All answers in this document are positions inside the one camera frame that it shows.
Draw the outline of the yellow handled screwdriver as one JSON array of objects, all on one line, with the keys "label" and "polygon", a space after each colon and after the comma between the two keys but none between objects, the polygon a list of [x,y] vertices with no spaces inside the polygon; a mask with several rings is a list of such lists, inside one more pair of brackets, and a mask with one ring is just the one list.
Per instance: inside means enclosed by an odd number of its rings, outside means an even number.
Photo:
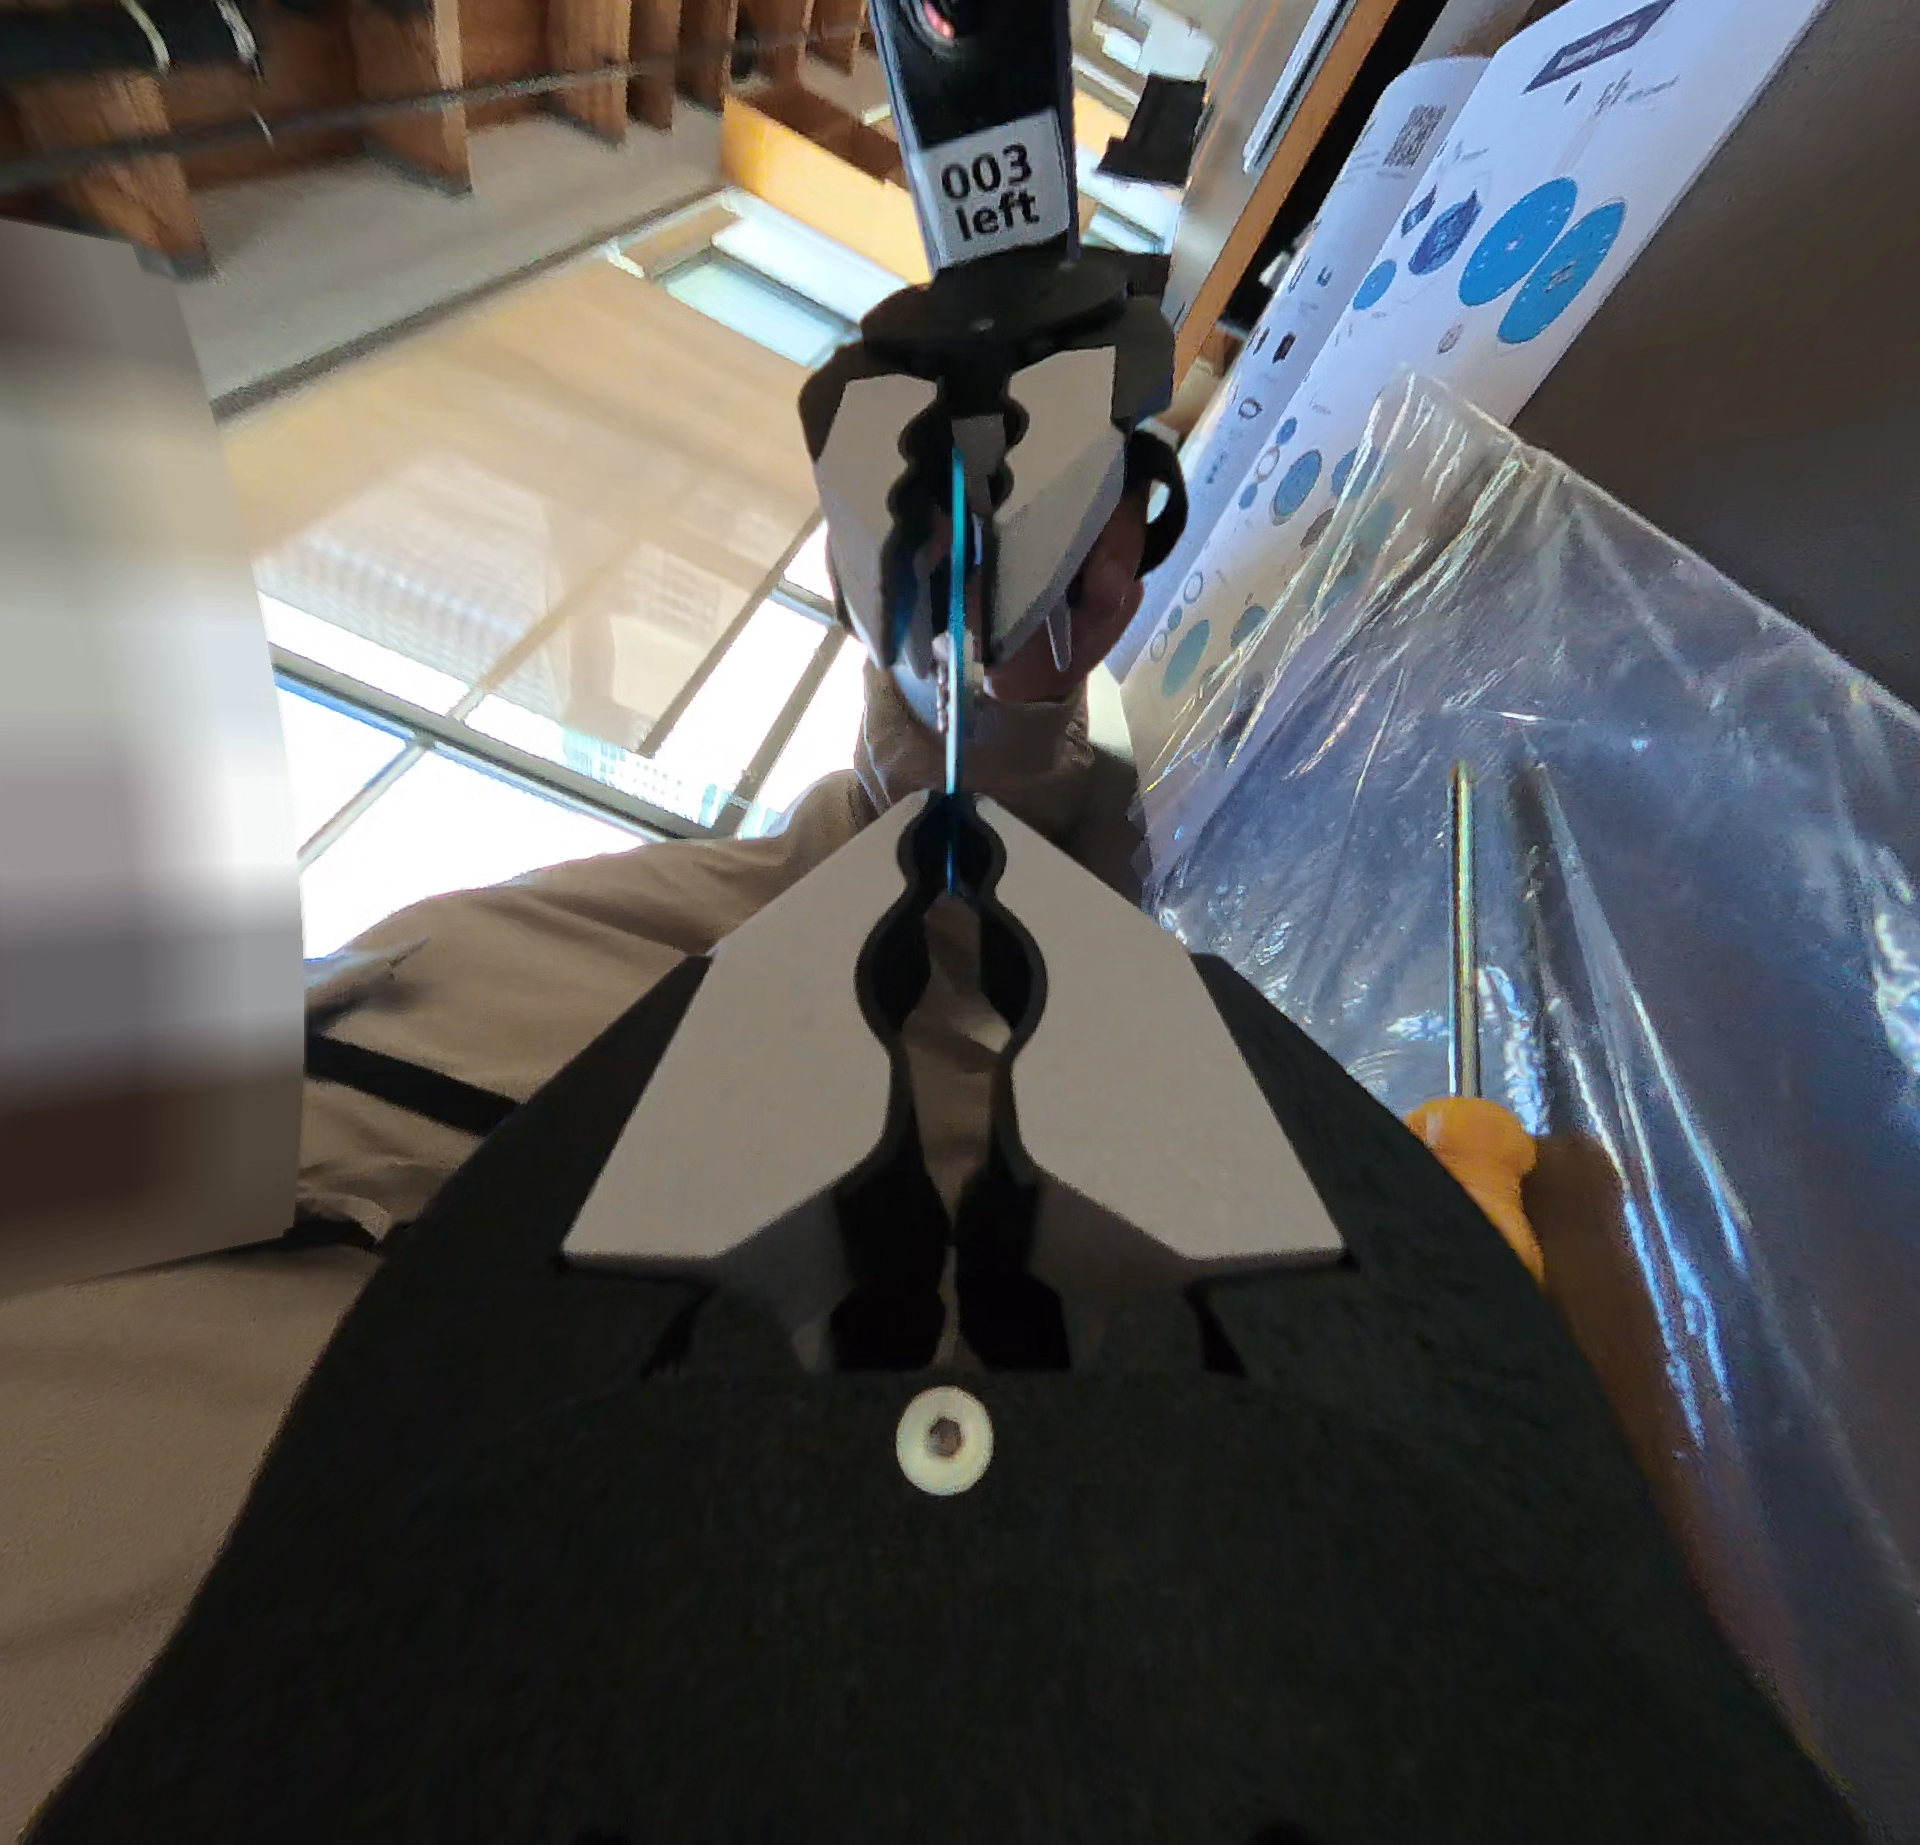
[{"label": "yellow handled screwdriver", "polygon": [[1405,1128],[1475,1197],[1533,1282],[1542,1285],[1546,1253],[1521,1197],[1537,1147],[1521,1119],[1484,1094],[1476,798],[1468,762],[1454,762],[1446,778],[1446,863],[1446,1094],[1409,1108]]}]

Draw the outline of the large window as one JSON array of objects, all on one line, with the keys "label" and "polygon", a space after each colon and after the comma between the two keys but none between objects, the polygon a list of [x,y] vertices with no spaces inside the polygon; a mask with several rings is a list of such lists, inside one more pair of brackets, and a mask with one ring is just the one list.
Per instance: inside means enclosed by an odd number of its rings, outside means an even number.
[{"label": "large window", "polygon": [[[747,202],[612,256],[814,372],[899,274]],[[861,647],[829,616],[818,510],[638,746],[263,597],[293,762],[306,954],[392,909],[658,837],[763,833],[849,766]]]}]

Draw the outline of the clear plastic bag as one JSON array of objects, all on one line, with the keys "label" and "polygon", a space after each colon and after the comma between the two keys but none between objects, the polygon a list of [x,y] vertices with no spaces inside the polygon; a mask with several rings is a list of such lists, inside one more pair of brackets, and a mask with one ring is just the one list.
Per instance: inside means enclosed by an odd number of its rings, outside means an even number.
[{"label": "clear plastic bag", "polygon": [[1722,1632],[1917,1840],[1917,716],[1451,387],[1165,729],[1147,909],[1387,1108],[1476,1069]]}]

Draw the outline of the black office chair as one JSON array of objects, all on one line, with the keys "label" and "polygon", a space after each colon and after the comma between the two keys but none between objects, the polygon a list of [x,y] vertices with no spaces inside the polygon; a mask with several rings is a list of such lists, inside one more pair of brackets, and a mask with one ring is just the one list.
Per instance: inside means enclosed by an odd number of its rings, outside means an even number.
[{"label": "black office chair", "polygon": [[1205,79],[1147,76],[1125,130],[1107,143],[1100,170],[1116,180],[1181,192],[1207,111]]}]

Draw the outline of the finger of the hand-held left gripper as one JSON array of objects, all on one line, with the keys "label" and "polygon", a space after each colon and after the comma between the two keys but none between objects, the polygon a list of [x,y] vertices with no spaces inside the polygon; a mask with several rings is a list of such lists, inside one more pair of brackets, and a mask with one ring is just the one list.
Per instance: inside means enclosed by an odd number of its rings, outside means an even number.
[{"label": "finger of the hand-held left gripper", "polygon": [[882,669],[937,677],[952,592],[952,419],[915,372],[814,372],[810,467],[835,597]]},{"label": "finger of the hand-held left gripper", "polygon": [[1009,372],[980,524],[975,653],[1015,657],[1084,562],[1124,484],[1116,347],[1056,350]]}]

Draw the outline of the white assembly guide sheet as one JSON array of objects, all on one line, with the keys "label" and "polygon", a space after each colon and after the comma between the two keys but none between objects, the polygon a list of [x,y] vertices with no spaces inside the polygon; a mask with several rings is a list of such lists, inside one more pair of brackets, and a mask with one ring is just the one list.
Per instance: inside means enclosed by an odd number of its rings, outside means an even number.
[{"label": "white assembly guide sheet", "polygon": [[1570,0],[1392,80],[1243,345],[1116,657],[1165,766],[1354,500],[1417,372],[1508,424],[1833,0]]}]

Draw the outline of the person's left hand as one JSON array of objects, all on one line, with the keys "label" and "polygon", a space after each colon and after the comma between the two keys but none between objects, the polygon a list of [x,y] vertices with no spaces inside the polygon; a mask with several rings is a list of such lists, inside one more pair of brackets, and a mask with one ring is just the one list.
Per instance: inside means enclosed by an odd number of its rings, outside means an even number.
[{"label": "person's left hand", "polygon": [[1095,534],[1075,573],[1059,616],[1068,626],[1068,653],[1056,657],[1049,634],[1039,630],[1016,653],[982,669],[982,692],[997,704],[1068,704],[1088,673],[1116,647],[1140,609],[1140,556],[1147,515],[1137,497],[1124,497]]}]

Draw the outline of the beige roller blind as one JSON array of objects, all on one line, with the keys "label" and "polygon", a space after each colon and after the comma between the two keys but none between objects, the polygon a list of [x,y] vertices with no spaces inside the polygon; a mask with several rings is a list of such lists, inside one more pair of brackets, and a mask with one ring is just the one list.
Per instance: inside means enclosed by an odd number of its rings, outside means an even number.
[{"label": "beige roller blind", "polygon": [[254,586],[638,746],[818,506],[803,374],[587,256],[229,421]]}]

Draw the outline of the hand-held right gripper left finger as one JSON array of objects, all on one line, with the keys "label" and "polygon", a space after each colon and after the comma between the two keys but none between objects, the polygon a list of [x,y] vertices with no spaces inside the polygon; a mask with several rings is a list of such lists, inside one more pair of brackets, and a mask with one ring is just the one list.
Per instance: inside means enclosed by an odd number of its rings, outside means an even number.
[{"label": "hand-held right gripper left finger", "polygon": [[571,1267],[747,1297],[807,1365],[931,1358],[949,1231],[901,1032],[946,833],[946,798],[915,792],[706,948]]}]

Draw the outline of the wood edged side desk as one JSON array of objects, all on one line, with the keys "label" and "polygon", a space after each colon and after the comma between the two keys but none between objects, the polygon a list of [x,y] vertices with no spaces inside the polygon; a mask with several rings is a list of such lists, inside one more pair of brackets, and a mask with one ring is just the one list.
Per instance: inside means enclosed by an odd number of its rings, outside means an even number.
[{"label": "wood edged side desk", "polygon": [[1243,0],[1210,65],[1159,308],[1174,372],[1201,357],[1275,226],[1316,186],[1314,156],[1351,141],[1446,0]]}]

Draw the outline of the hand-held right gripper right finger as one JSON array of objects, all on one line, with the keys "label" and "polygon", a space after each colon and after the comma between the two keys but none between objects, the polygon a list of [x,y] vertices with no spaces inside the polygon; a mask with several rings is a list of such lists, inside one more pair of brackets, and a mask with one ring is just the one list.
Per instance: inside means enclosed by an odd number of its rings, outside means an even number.
[{"label": "hand-held right gripper right finger", "polygon": [[961,852],[1006,1029],[961,1200],[966,1349],[988,1369],[1068,1369],[1124,1312],[1340,1263],[1201,962],[990,801],[966,801]]}]

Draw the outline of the blue round metal disc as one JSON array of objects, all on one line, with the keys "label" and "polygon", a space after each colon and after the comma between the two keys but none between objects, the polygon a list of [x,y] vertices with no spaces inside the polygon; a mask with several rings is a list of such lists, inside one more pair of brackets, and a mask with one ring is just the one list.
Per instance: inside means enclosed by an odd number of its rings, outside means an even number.
[{"label": "blue round metal disc", "polygon": [[942,739],[942,803],[940,833],[946,862],[946,896],[970,897],[975,862],[973,843],[973,739],[982,704],[982,647],[994,616],[994,500],[990,476],[952,431],[946,458],[946,573],[940,582],[946,607],[931,634],[937,719]]}]

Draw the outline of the person's left forearm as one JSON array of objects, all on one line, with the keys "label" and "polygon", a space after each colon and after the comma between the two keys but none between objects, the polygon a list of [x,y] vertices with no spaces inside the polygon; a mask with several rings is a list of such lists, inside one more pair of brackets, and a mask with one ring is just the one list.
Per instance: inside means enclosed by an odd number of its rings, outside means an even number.
[{"label": "person's left forearm", "polygon": [[[876,825],[888,808],[946,778],[946,739],[937,733],[929,684],[899,684],[888,669],[861,669],[861,729],[843,820]],[[1125,903],[1140,903],[1137,777],[1118,751],[1095,746],[1084,694],[1006,704],[975,698],[966,710],[962,778],[1039,832]]]}]

